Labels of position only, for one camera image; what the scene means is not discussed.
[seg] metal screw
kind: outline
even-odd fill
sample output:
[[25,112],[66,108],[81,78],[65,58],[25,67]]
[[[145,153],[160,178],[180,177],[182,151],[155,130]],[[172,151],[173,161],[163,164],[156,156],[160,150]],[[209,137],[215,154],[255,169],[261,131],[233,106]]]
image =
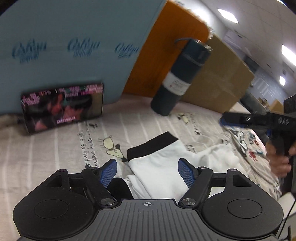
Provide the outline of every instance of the metal screw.
[[182,204],[184,204],[185,206],[192,206],[196,203],[196,201],[192,198],[184,198],[182,201],[181,201]]
[[112,198],[104,198],[101,200],[101,204],[104,206],[111,206],[115,203],[115,201]]

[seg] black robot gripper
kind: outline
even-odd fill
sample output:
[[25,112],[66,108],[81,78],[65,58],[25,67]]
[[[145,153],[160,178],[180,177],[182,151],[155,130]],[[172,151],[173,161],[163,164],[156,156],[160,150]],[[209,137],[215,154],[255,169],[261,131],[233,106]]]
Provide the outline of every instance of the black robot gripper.
[[[99,169],[55,172],[16,205],[20,240],[277,240],[281,206],[236,169],[214,173],[180,159],[189,189],[178,204],[132,199],[122,179],[114,185],[116,171],[111,159]],[[208,198],[212,187],[225,190]]]

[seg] blue board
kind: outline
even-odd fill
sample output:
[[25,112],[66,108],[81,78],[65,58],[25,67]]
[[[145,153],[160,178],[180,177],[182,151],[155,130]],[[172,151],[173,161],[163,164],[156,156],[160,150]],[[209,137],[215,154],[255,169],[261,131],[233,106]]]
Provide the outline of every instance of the blue board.
[[22,92],[90,81],[104,83],[105,104],[117,101],[165,3],[10,2],[0,9],[0,114],[21,112]]

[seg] crosshair symbol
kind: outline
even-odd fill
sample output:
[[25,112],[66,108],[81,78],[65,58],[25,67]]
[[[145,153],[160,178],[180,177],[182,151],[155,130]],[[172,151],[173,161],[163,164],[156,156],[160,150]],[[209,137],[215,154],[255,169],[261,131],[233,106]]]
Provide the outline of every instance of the crosshair symbol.
[[146,202],[146,203],[143,203],[143,205],[145,205],[146,207],[150,207],[153,203],[150,203],[150,202]]

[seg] finger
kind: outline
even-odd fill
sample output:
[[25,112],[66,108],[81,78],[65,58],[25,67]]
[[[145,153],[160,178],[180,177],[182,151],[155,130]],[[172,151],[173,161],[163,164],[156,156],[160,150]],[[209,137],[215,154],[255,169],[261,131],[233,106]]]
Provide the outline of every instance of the finger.
[[276,153],[276,148],[274,147],[274,145],[272,145],[271,142],[267,142],[266,143],[266,151],[268,154],[275,154]]
[[296,142],[293,143],[293,145],[289,149],[289,155],[295,156],[296,155]]
[[269,164],[273,166],[280,166],[289,163],[289,157],[268,154]]
[[279,167],[271,166],[271,171],[277,176],[277,177],[286,177],[287,174],[291,171],[291,165],[282,165]]

